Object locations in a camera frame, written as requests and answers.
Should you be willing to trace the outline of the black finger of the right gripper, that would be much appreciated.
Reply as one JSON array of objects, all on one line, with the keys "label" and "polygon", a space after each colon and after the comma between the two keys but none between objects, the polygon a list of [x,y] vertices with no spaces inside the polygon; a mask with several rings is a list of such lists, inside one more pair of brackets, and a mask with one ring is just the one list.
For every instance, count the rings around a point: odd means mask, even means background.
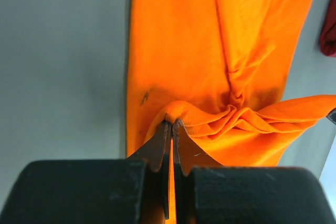
[{"label": "black finger of the right gripper", "polygon": [[332,111],[328,113],[326,118],[332,122],[333,124],[336,124],[336,108],[334,108]]}]

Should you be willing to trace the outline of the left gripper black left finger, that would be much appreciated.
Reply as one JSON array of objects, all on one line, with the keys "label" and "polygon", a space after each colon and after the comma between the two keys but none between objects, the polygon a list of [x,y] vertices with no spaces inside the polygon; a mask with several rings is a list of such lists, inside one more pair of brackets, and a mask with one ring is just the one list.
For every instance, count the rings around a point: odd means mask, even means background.
[{"label": "left gripper black left finger", "polygon": [[19,174],[1,223],[164,223],[171,125],[126,159],[44,160]]}]

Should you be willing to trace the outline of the orange t shirt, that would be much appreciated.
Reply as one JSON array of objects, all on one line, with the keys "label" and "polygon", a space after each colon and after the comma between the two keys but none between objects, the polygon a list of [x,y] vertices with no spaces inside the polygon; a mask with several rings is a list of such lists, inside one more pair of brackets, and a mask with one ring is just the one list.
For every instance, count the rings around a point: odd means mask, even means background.
[{"label": "orange t shirt", "polygon": [[163,121],[226,166],[274,167],[335,95],[283,101],[313,0],[132,0],[127,154]]}]

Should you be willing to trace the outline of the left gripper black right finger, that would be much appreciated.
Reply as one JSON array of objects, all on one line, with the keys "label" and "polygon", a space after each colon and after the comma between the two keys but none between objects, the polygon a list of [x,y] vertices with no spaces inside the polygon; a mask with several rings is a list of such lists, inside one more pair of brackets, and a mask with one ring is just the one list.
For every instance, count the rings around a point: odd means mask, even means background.
[{"label": "left gripper black right finger", "polygon": [[177,223],[335,223],[314,174],[299,167],[229,167],[173,124]]}]

